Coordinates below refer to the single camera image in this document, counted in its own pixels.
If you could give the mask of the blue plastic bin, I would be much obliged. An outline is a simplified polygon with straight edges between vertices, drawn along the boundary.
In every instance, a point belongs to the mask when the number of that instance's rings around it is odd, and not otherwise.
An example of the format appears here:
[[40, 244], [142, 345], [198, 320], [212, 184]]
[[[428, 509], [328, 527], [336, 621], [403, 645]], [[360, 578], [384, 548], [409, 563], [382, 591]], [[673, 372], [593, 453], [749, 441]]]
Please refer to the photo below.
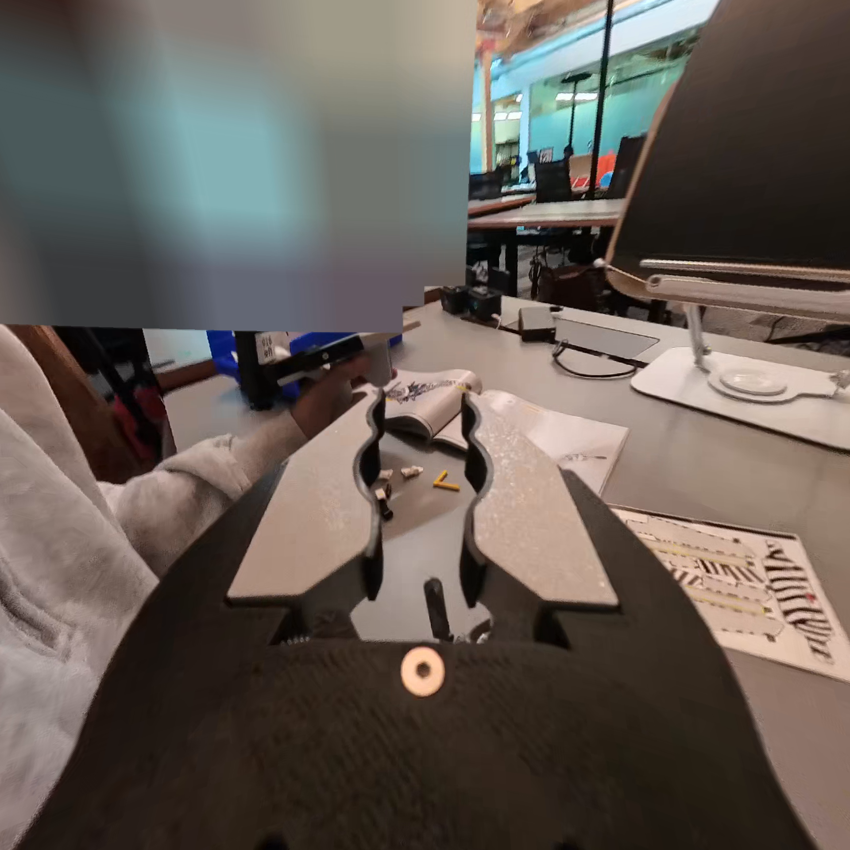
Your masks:
[[313, 347], [332, 344], [343, 339], [343, 332], [264, 332], [257, 335], [258, 353], [247, 361], [248, 384], [240, 371], [238, 338], [248, 337], [246, 332], [207, 331], [207, 340], [213, 363], [219, 374], [232, 378], [246, 404], [253, 410], [268, 410], [282, 400], [295, 400], [300, 391], [298, 383], [283, 387], [270, 383], [262, 374], [260, 360], [268, 352], [282, 359], [290, 354], [300, 354]]

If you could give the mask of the black charger dock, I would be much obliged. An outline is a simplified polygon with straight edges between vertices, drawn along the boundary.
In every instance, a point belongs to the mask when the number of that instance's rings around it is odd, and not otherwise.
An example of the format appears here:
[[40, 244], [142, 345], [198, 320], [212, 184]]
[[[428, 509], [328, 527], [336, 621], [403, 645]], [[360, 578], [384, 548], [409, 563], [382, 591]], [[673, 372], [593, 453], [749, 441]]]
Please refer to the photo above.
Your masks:
[[502, 316], [502, 292], [485, 285], [443, 286], [440, 290], [442, 310], [480, 322], [498, 322]]

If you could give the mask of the grey flat device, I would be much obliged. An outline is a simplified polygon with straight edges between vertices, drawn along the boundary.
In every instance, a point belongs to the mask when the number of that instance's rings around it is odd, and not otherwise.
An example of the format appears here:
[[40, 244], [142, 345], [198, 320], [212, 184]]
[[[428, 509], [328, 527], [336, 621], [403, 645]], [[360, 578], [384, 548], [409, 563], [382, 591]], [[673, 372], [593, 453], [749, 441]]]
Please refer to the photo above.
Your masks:
[[653, 336], [554, 317], [555, 341], [584, 354], [621, 362], [640, 361], [660, 340]]

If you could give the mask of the black floor lamp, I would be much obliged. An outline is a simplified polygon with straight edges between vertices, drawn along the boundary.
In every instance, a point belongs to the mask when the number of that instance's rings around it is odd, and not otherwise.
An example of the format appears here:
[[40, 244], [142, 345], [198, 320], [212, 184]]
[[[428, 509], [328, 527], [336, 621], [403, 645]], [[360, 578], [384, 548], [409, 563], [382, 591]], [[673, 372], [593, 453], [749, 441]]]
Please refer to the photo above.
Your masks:
[[601, 138], [603, 130], [603, 111], [605, 102], [605, 91], [607, 88], [608, 70], [610, 61], [610, 43], [613, 29], [614, 7], [615, 1], [607, 1], [605, 6], [604, 28], [603, 28], [603, 48], [601, 52], [599, 64], [599, 86], [596, 106], [596, 116], [594, 122], [594, 133], [591, 147], [591, 168], [589, 174], [589, 188], [587, 198], [594, 200], [596, 196], [596, 187], [599, 175], [599, 156], [601, 147]]

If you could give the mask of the person's left forearm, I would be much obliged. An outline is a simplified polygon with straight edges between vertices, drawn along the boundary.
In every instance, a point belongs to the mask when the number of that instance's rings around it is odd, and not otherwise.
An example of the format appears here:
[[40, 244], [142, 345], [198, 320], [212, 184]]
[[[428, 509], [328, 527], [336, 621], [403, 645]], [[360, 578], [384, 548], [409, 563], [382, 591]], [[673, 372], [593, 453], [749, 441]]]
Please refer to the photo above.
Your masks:
[[100, 491], [136, 553], [158, 578], [230, 506], [308, 442], [290, 412], [247, 436], [220, 435]]

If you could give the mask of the tablet on white stand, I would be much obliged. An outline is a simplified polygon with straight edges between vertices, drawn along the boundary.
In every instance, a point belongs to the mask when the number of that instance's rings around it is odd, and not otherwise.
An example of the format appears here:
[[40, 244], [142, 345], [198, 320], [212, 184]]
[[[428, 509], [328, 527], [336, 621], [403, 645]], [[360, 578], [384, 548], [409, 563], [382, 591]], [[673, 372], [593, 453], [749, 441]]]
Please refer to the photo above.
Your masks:
[[606, 258], [635, 298], [848, 321], [849, 3], [723, 1]]

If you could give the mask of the lego instruction booklet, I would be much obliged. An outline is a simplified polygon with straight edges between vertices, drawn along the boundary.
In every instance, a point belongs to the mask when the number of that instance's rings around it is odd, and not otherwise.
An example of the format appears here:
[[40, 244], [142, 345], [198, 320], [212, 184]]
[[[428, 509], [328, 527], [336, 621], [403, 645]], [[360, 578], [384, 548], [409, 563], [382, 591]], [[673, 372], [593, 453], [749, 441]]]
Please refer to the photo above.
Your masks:
[[471, 370], [398, 371], [385, 388], [385, 421], [389, 430], [408, 432], [464, 452], [462, 395], [478, 395], [547, 454], [562, 470], [579, 477], [597, 494], [618, 461], [629, 436], [619, 425], [549, 410], [515, 394], [483, 389]]

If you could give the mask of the silver laptop stand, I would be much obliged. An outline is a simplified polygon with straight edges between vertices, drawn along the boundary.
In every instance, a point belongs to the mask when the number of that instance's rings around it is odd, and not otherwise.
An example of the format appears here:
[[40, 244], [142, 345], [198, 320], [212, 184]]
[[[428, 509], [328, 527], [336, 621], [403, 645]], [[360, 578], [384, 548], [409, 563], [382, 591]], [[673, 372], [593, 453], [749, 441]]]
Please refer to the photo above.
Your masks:
[[729, 355], [705, 341], [713, 306], [848, 323], [849, 272], [771, 263], [644, 259], [645, 288], [683, 303], [688, 347], [670, 348], [636, 377], [641, 394], [774, 433], [849, 451], [848, 368], [823, 371]]

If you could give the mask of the person's left hand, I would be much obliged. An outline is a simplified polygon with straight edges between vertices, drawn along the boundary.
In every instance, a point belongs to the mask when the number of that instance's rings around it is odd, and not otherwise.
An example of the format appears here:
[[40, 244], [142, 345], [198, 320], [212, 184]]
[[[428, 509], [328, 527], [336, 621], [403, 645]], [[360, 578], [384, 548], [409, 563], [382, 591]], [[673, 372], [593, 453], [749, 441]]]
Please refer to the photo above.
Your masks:
[[308, 379], [291, 409], [292, 420], [307, 440], [329, 427], [342, 411], [355, 386], [367, 381], [371, 360], [367, 354], [336, 363], [316, 379]]

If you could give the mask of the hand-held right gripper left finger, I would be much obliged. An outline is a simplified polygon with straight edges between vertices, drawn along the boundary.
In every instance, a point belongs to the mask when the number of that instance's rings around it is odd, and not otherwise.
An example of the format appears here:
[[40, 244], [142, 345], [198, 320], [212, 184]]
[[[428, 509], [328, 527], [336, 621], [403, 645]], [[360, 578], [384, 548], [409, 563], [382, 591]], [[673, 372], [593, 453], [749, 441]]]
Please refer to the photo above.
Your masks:
[[286, 462], [227, 599], [296, 610], [353, 610], [383, 582], [381, 471], [385, 392], [366, 387]]

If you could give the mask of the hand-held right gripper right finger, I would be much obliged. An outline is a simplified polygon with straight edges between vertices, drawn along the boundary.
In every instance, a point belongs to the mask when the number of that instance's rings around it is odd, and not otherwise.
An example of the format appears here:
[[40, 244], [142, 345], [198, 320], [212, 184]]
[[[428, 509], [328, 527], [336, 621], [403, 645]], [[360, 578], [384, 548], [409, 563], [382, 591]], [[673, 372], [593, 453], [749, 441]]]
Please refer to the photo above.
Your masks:
[[486, 580], [502, 575], [556, 609], [615, 610], [617, 594], [575, 498], [599, 494], [478, 395], [462, 399], [462, 435], [474, 490], [460, 562], [467, 606], [483, 603]]

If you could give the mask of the zebra sticker sheet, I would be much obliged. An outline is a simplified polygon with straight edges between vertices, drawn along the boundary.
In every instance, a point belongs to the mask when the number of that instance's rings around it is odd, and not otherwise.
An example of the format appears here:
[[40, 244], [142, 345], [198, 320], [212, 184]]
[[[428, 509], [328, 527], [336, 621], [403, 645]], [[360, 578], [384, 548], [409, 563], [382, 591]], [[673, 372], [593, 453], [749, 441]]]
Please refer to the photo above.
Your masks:
[[612, 506], [724, 649], [849, 682], [849, 641], [795, 535]]

